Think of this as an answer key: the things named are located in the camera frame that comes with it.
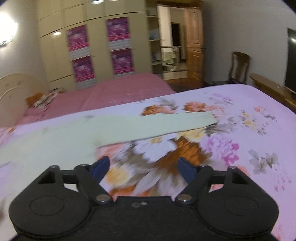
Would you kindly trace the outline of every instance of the wooden desk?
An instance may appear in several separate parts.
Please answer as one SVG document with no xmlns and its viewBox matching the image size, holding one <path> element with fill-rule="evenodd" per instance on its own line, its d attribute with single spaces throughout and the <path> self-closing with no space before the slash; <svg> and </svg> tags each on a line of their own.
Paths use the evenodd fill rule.
<svg viewBox="0 0 296 241">
<path fill-rule="evenodd" d="M 258 74 L 251 74 L 257 89 L 296 112 L 296 99 L 288 89 Z"/>
</svg>

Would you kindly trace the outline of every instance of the bright light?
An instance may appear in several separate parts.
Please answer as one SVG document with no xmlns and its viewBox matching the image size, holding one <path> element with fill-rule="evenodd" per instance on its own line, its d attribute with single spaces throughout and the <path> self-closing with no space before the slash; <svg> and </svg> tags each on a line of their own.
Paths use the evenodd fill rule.
<svg viewBox="0 0 296 241">
<path fill-rule="evenodd" d="M 18 24 L 7 14 L 0 14 L 0 46 L 6 45 L 13 40 L 17 27 Z"/>
<path fill-rule="evenodd" d="M 102 2 L 104 2 L 104 0 L 92 1 L 91 3 L 92 3 L 92 4 L 99 4 L 99 3 L 102 3 Z"/>
<path fill-rule="evenodd" d="M 54 36 L 59 36 L 61 34 L 62 34 L 61 32 L 55 32 L 55 33 L 53 33 Z"/>
</svg>

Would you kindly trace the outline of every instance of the pink bed sheet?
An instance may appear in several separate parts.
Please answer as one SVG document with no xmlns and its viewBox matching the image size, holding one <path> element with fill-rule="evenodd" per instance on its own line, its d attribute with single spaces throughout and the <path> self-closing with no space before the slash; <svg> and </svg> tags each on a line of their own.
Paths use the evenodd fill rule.
<svg viewBox="0 0 296 241">
<path fill-rule="evenodd" d="M 126 104 L 174 94 L 169 85 L 155 74 L 134 74 L 98 83 L 96 86 L 57 96 L 47 109 L 28 111 L 16 123 L 23 125 L 80 111 Z"/>
</svg>

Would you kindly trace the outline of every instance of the wooden chair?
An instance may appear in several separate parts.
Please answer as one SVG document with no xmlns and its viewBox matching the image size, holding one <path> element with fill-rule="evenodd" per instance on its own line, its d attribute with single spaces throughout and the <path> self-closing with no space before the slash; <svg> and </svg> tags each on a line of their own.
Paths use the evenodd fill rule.
<svg viewBox="0 0 296 241">
<path fill-rule="evenodd" d="M 215 81 L 213 82 L 213 85 L 246 84 L 250 59 L 250 56 L 245 53 L 233 52 L 232 66 L 229 72 L 228 81 Z"/>
</svg>

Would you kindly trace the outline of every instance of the cream headboard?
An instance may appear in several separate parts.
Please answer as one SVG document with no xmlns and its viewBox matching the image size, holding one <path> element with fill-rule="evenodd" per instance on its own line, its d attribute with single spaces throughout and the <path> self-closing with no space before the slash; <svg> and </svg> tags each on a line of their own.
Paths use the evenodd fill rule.
<svg viewBox="0 0 296 241">
<path fill-rule="evenodd" d="M 0 78 L 0 127 L 13 126 L 28 108 L 26 98 L 48 89 L 44 81 L 24 73 Z"/>
</svg>

